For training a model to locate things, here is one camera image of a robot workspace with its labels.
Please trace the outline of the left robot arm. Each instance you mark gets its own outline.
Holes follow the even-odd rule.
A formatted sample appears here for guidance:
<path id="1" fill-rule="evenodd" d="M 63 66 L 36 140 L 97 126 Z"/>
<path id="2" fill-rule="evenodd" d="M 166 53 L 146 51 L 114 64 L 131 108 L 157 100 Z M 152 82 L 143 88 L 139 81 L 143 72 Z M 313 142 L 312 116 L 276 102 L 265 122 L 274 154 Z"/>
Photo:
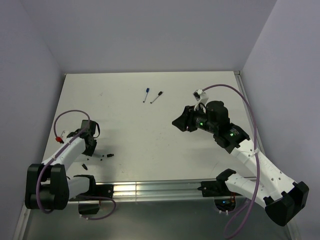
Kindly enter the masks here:
<path id="1" fill-rule="evenodd" d="M 63 210 L 70 199 L 79 195 L 86 200 L 96 197 L 98 188 L 94 176 L 78 174 L 69 179 L 67 170 L 80 155 L 93 155 L 97 146 L 94 135 L 99 131 L 97 122 L 83 120 L 81 127 L 70 132 L 50 158 L 28 167 L 24 199 L 27 209 L 43 210 L 48 214 Z"/>

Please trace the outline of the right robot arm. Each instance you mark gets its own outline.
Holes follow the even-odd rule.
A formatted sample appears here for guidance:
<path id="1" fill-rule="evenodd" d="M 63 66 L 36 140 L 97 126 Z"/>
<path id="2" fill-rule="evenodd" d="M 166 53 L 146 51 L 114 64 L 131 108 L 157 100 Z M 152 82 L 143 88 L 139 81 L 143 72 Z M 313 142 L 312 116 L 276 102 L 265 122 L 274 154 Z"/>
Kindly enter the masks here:
<path id="1" fill-rule="evenodd" d="M 215 142 L 228 154 L 238 159 L 256 177 L 251 181 L 230 168 L 221 172 L 215 182 L 202 182 L 202 194 L 240 194 L 264 208 L 277 225 L 285 226 L 306 205 L 309 187 L 296 182 L 278 169 L 261 151 L 255 149 L 253 140 L 229 118 L 222 101 L 210 101 L 194 108 L 187 105 L 172 125 L 182 132 L 203 130 L 213 135 Z"/>

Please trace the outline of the aluminium side rail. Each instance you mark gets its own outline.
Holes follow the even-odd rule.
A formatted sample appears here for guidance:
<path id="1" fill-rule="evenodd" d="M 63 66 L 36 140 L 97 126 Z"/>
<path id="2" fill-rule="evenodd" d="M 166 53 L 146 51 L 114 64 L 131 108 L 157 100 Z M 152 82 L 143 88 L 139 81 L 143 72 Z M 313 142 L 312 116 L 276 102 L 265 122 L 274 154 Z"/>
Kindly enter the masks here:
<path id="1" fill-rule="evenodd" d="M 272 163 L 264 155 L 264 151 L 261 150 L 258 138 L 258 131 L 254 125 L 254 117 L 252 116 L 252 109 L 247 100 L 244 86 L 242 85 L 241 76 L 234 74 L 238 85 L 238 92 L 244 102 L 244 107 L 248 117 L 248 121 L 252 130 L 252 137 L 245 139 L 240 143 L 238 150 L 233 150 L 232 155 L 237 157 L 256 177 L 260 177 L 260 180 L 270 180 L 271 175 L 269 170 L 272 169 Z"/>

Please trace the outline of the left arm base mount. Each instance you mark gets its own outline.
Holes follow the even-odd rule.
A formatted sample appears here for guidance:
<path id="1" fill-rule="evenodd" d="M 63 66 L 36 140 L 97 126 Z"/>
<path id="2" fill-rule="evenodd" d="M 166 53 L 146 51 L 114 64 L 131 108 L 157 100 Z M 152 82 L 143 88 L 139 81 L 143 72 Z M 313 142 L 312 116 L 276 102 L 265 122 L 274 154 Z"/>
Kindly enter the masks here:
<path id="1" fill-rule="evenodd" d="M 81 215 L 97 217 L 101 209 L 102 201 L 113 198 L 113 184 L 97 184 L 93 193 L 81 193 L 71 198 L 71 203 L 78 203 L 78 212 Z"/>

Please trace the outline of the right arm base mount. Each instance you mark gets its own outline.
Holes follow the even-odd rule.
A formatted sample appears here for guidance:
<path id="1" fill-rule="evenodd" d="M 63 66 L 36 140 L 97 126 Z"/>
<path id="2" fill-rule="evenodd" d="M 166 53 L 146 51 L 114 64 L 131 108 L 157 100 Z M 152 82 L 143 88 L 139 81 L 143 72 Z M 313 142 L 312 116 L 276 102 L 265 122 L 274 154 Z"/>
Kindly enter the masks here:
<path id="1" fill-rule="evenodd" d="M 236 208 L 236 194 L 228 190 L 224 183 L 218 180 L 202 181 L 197 188 L 204 198 L 213 198 L 219 213 L 230 213 Z"/>

